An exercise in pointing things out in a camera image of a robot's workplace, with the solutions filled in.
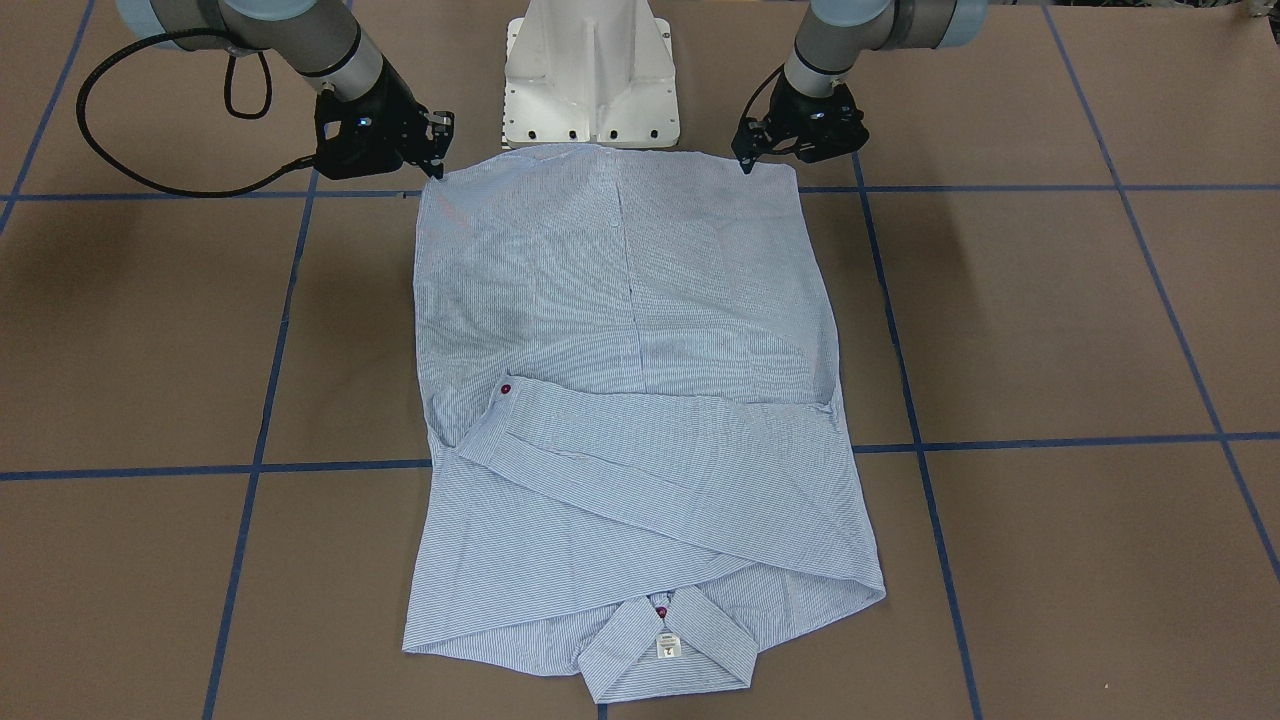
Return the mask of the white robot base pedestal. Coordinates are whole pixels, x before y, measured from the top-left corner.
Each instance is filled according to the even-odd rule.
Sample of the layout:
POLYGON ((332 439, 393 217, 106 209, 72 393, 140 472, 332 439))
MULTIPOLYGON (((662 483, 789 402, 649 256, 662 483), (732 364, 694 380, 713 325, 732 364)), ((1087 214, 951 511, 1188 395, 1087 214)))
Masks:
POLYGON ((672 149, 681 136, 669 22, 648 1, 532 1, 506 28, 504 149, 672 149))

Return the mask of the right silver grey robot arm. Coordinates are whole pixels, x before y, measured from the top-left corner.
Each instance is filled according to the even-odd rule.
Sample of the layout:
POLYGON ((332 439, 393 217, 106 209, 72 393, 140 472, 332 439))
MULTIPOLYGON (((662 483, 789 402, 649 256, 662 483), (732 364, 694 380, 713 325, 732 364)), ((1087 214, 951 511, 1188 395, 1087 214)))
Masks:
POLYGON ((128 49, 212 49, 241 56, 266 51, 316 92, 315 151, 284 167, 314 168, 333 181, 416 167, 445 173, 454 117, 420 104, 372 36, 342 1, 119 1, 137 36, 128 49))

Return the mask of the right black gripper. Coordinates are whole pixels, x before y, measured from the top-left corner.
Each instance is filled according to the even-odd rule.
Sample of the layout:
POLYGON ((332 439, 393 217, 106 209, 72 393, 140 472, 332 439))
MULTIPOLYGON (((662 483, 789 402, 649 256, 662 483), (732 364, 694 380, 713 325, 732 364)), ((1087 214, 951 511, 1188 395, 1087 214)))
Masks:
POLYGON ((388 61, 372 87, 356 99, 340 100, 334 90, 321 90, 314 124, 314 167, 332 181, 392 173, 404 164, 442 181, 454 136, 454 114, 417 102, 388 61))

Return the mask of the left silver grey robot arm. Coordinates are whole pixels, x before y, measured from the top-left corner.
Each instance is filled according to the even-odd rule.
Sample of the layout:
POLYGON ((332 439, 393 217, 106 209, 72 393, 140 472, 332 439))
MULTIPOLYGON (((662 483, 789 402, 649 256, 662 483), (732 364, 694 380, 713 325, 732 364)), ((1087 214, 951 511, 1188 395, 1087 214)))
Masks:
POLYGON ((785 61, 745 102, 731 149, 751 174, 763 158, 805 164, 859 152, 870 138, 847 77, 864 53, 957 47, 987 1, 812 1, 785 61))

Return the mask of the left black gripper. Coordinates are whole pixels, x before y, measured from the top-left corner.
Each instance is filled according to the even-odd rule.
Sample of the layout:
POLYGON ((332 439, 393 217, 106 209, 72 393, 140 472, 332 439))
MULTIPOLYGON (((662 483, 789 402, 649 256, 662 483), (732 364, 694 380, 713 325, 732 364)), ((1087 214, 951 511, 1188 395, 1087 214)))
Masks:
POLYGON ((824 97, 805 95, 778 67, 748 100, 731 141, 745 176, 764 156, 794 156, 806 164, 858 152, 870 138, 864 113, 838 81, 824 97))

